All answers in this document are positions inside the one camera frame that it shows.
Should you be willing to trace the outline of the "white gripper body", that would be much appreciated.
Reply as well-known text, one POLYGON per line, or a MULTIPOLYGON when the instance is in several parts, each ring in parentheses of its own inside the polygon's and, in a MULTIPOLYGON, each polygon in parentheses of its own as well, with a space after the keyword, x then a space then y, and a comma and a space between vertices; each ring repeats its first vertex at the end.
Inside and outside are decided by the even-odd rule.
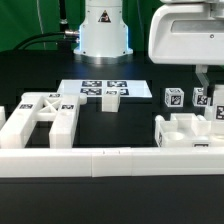
POLYGON ((224 65, 224 2, 165 2, 153 15, 154 63, 224 65))

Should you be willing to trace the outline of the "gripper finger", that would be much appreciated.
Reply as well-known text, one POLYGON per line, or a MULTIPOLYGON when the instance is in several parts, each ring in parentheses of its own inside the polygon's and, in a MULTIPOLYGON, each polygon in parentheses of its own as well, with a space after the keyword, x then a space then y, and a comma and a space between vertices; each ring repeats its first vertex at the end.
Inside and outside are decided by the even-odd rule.
POLYGON ((195 68, 195 73, 200 83, 203 86, 203 94, 208 95, 209 79, 207 77, 208 66, 207 65, 197 65, 195 68))

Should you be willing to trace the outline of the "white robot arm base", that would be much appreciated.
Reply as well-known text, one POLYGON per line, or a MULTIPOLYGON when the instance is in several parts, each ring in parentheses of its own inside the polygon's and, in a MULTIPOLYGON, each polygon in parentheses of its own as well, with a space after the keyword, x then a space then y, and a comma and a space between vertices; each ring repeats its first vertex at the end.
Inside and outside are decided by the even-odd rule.
POLYGON ((85 19, 79 26, 75 59, 91 64, 117 64, 132 59, 123 0, 85 0, 85 19))

